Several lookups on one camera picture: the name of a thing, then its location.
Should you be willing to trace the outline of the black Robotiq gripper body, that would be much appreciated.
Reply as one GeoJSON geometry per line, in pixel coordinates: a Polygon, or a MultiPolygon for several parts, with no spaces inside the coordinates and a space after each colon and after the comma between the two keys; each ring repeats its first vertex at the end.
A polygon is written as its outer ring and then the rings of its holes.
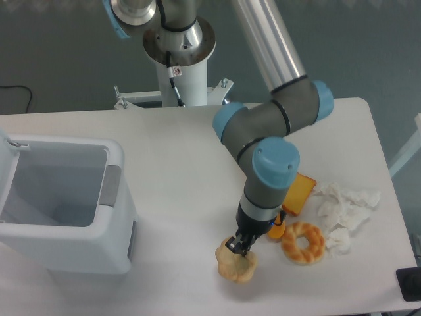
{"type": "Polygon", "coordinates": [[[263,234],[266,234],[274,224],[277,215],[265,221],[258,221],[248,216],[239,205],[235,216],[237,223],[236,236],[241,235],[243,246],[251,246],[263,234]]]}

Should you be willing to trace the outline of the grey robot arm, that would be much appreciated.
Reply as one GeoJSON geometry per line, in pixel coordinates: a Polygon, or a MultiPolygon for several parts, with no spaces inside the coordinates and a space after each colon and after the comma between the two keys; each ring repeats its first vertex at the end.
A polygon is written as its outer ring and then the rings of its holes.
{"type": "MultiPolygon", "coordinates": [[[[199,17],[198,1],[105,1],[121,38],[143,34],[155,63],[163,107],[208,105],[207,61],[216,39],[199,17]]],[[[267,233],[295,180],[299,152],[285,137],[326,118],[334,108],[330,89],[310,81],[273,1],[233,1],[249,47],[271,98],[252,109],[231,102],[212,126],[246,176],[237,210],[238,225],[227,248],[240,255],[267,233]]]]}

